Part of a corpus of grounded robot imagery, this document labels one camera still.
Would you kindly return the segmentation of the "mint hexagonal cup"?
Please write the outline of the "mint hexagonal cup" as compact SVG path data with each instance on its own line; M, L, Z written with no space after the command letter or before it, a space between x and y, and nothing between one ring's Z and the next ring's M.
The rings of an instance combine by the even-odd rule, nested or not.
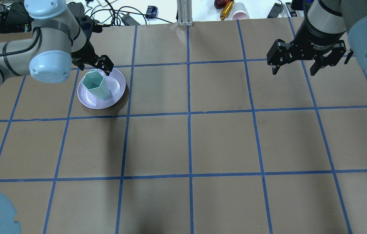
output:
M106 82L105 76L97 69L87 72L82 81L82 86L90 92L96 99L106 100L111 96L109 85Z

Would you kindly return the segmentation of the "lilac round plate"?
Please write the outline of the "lilac round plate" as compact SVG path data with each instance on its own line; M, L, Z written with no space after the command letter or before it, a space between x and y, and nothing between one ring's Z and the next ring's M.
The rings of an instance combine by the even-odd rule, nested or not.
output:
M106 82L109 85L111 91L111 96L106 100L96 99L90 92L88 92L84 86L80 84L77 88L77 96L82 105L91 109L105 109L116 104L124 95L126 88L126 81L123 74L117 69L113 69L109 76L107 76L103 71L97 69L102 75L105 76Z

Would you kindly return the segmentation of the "black power adapter brick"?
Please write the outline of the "black power adapter brick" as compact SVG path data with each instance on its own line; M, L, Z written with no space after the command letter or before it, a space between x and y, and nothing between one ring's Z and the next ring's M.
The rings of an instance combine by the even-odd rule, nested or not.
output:
M278 18L281 11L283 10L283 5L279 3L274 3L267 18Z

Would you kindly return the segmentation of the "small blue usb device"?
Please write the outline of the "small blue usb device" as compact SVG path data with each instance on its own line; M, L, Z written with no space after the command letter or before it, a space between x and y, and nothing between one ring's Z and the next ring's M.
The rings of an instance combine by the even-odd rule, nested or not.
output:
M155 19L158 14L158 8L156 6L148 6L146 10L146 19Z

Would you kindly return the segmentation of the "pink white mug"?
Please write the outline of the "pink white mug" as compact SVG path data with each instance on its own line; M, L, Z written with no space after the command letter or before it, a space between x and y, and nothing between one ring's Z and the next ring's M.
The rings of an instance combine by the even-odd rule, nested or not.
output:
M245 20L249 18L250 18L249 14L247 12L247 9L244 3L242 2L234 3L233 8L232 8L231 19L232 20Z

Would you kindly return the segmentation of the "gold metal cylinder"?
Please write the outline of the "gold metal cylinder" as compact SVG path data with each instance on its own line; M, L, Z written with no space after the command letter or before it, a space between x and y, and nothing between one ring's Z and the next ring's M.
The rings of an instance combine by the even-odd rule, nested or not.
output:
M229 2L226 4L226 6L224 6L224 8L221 9L221 13L219 14L219 19L220 20L224 20L225 18L228 17L233 5L234 5L234 1L229 0Z

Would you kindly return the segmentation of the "aluminium frame post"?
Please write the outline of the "aluminium frame post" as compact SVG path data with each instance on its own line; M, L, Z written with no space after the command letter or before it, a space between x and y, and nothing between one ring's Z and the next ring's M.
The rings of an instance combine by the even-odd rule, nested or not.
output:
M177 24L179 26L192 26L192 0L177 0L177 15Z

